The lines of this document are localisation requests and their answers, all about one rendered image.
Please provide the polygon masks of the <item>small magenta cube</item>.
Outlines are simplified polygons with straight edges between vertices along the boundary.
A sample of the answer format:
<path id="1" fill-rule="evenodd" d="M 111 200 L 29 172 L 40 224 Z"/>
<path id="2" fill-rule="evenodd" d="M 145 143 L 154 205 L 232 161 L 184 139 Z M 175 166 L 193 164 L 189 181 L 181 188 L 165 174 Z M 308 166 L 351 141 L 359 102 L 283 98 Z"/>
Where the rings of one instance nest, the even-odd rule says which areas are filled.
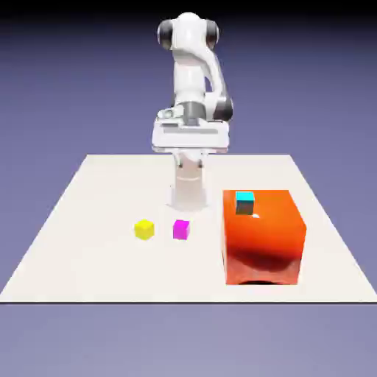
<path id="1" fill-rule="evenodd" d="M 177 219 L 173 224 L 173 238 L 187 240 L 190 233 L 190 221 Z"/>

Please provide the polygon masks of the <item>large orange box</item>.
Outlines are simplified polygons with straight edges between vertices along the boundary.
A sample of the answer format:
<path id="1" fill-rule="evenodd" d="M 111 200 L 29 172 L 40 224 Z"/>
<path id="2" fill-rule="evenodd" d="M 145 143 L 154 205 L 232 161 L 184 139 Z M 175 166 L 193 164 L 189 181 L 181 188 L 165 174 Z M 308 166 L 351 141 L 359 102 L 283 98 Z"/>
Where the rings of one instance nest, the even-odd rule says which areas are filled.
<path id="1" fill-rule="evenodd" d="M 306 224 L 287 190 L 252 190 L 253 215 L 236 214 L 237 190 L 222 193 L 222 257 L 228 285 L 296 285 Z"/>

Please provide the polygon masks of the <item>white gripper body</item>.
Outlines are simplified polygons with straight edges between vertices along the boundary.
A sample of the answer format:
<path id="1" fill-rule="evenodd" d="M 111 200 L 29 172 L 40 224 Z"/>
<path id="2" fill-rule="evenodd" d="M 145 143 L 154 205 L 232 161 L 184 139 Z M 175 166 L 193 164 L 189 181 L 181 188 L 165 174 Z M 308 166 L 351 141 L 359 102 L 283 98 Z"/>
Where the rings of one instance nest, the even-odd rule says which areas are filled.
<path id="1" fill-rule="evenodd" d="M 229 147 L 229 124 L 226 121 L 205 121 L 184 125 L 181 118 L 157 119 L 152 131 L 152 148 L 159 152 L 177 149 L 198 149 L 226 152 Z"/>

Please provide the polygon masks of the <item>small cyan cube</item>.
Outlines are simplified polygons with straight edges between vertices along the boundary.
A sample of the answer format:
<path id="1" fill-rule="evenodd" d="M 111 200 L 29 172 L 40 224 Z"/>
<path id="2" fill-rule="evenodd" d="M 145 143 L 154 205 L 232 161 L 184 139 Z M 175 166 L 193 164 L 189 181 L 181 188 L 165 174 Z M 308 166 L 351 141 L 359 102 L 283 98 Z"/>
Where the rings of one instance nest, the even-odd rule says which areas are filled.
<path id="1" fill-rule="evenodd" d="M 236 197 L 236 214 L 253 215 L 255 196 L 252 191 L 237 191 Z"/>

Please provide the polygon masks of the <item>small yellow cube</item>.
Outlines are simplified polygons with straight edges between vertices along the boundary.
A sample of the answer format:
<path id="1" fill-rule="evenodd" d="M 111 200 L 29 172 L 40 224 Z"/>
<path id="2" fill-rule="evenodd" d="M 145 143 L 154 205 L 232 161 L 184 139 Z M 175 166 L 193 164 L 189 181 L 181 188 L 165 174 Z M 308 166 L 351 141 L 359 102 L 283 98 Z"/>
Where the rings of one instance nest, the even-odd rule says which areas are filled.
<path id="1" fill-rule="evenodd" d="M 135 223 L 135 236 L 141 240 L 148 240 L 155 235 L 155 224 L 147 219 Z"/>

